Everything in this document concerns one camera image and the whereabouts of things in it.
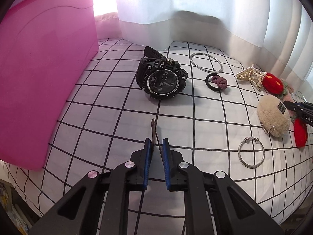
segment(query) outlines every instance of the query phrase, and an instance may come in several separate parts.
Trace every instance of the watch strap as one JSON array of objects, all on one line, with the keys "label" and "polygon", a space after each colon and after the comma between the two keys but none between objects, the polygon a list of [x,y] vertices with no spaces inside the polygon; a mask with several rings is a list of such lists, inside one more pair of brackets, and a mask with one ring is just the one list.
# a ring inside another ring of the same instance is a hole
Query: watch strap
[{"label": "watch strap", "polygon": [[140,88],[142,88],[143,75],[146,71],[146,68],[144,67],[145,62],[143,60],[144,58],[141,58],[138,69],[136,71],[136,82]]},{"label": "watch strap", "polygon": [[156,59],[166,58],[161,53],[157,52],[155,49],[149,46],[145,47],[145,50],[143,51],[143,53],[145,54],[147,58],[156,58]]}]

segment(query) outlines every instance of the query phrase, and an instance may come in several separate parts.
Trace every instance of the gold hair clip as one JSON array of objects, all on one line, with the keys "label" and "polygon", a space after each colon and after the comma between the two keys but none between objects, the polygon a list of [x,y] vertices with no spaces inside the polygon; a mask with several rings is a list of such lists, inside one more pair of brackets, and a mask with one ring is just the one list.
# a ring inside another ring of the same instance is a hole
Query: gold hair clip
[{"label": "gold hair clip", "polygon": [[253,63],[250,67],[242,70],[241,72],[238,72],[235,78],[237,80],[248,80],[253,83],[258,88],[258,90],[261,90],[262,81],[266,74],[266,71],[261,71],[255,68]]}]

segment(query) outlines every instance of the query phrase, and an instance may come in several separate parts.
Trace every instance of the purple hair tie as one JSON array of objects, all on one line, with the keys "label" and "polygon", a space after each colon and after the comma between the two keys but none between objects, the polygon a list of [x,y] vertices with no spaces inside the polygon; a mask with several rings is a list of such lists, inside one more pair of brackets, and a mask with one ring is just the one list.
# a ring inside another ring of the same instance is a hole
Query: purple hair tie
[{"label": "purple hair tie", "polygon": [[[212,77],[212,82],[217,84],[217,87],[213,87],[209,84],[209,78]],[[206,79],[205,79],[205,83],[208,86],[208,88],[210,88],[213,91],[219,91],[219,90],[224,90],[227,88],[227,80],[223,77],[218,76],[215,73],[211,73],[209,74]]]}]

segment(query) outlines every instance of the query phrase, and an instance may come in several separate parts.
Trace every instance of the silver bangle bracelet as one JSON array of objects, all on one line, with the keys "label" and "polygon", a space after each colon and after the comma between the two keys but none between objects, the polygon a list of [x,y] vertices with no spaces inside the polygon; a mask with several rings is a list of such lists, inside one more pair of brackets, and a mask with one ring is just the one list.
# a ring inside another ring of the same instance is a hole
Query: silver bangle bracelet
[{"label": "silver bangle bracelet", "polygon": [[[221,66],[221,68],[220,68],[218,71],[216,71],[216,70],[213,70],[213,69],[203,68],[203,67],[197,65],[197,64],[192,60],[192,58],[193,58],[194,56],[196,56],[196,55],[204,55],[204,56],[208,56],[208,57],[210,57],[210,58],[213,58],[216,62],[219,63],[219,65]],[[223,65],[221,64],[221,62],[218,61],[214,56],[211,56],[211,55],[209,55],[209,54],[200,53],[200,52],[198,52],[198,53],[193,53],[193,54],[190,55],[189,59],[190,59],[190,62],[191,62],[194,66],[196,66],[196,67],[199,68],[200,70],[205,71],[205,72],[207,72],[207,73],[219,73],[219,72],[222,72],[222,71],[223,71]]]},{"label": "silver bangle bracelet", "polygon": [[[240,149],[241,149],[242,145],[243,145],[244,143],[248,143],[248,141],[250,141],[250,140],[254,140],[256,143],[259,143],[259,144],[261,145],[261,147],[262,147],[262,150],[263,150],[263,157],[262,157],[262,160],[261,160],[258,164],[256,164],[256,165],[249,165],[249,164],[247,164],[246,162],[244,162],[244,160],[242,160],[241,155],[240,155]],[[259,139],[257,139],[257,138],[246,137],[246,138],[240,143],[240,145],[239,145],[239,147],[238,147],[238,157],[239,157],[240,162],[241,162],[245,167],[247,167],[247,168],[249,168],[249,169],[254,169],[254,168],[259,167],[259,166],[264,162],[264,159],[265,159],[265,150],[264,150],[263,144],[262,144],[262,143],[259,141]]]}]

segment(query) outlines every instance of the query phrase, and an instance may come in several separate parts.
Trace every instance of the pink storage box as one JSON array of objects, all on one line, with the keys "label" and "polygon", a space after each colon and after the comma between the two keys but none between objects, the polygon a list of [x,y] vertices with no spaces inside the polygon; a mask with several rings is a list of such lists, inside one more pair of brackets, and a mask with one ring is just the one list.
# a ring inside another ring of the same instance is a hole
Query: pink storage box
[{"label": "pink storage box", "polygon": [[0,36],[0,159],[40,169],[64,103],[99,48],[93,0],[16,0]]}]

